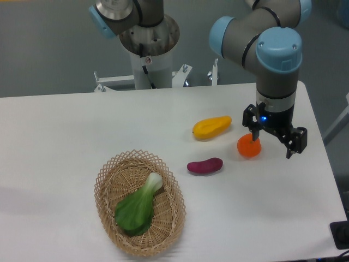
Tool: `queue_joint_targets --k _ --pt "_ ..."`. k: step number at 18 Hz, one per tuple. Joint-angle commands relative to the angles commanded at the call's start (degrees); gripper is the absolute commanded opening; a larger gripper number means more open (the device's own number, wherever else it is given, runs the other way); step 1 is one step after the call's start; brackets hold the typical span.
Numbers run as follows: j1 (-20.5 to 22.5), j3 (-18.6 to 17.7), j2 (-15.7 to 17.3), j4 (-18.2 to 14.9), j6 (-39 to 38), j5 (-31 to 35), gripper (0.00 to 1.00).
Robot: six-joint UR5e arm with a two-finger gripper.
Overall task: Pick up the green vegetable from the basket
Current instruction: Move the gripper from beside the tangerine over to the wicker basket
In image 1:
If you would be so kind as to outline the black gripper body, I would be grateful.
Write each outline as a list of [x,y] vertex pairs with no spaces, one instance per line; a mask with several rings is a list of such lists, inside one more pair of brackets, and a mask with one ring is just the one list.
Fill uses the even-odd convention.
[[252,105],[253,115],[256,117],[256,122],[252,127],[252,135],[259,136],[259,131],[264,130],[274,136],[290,136],[293,128],[294,105],[282,112],[271,112],[266,110],[266,106]]

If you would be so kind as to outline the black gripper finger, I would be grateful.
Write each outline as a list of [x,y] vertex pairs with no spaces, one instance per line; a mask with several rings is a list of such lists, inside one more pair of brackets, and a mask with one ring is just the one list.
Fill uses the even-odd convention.
[[243,111],[242,125],[247,127],[252,134],[252,140],[257,141],[260,136],[260,131],[265,130],[261,117],[264,116],[266,104],[260,103],[257,105],[250,104]]
[[307,147],[308,130],[304,127],[295,128],[289,126],[275,131],[276,137],[287,148],[286,158],[290,159],[294,154],[301,154]]

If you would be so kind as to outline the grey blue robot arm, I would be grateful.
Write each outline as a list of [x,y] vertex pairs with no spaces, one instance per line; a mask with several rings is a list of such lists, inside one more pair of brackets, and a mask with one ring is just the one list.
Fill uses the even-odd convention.
[[[302,39],[296,27],[306,20],[310,1],[250,1],[252,12],[237,20],[224,16],[209,33],[209,46],[256,76],[256,103],[243,113],[243,126],[256,140],[259,132],[275,136],[287,157],[307,145],[307,130],[292,125]],[[119,37],[134,59],[135,87],[173,86],[171,51],[179,27],[164,13],[163,1],[96,1],[89,14],[106,38]]]

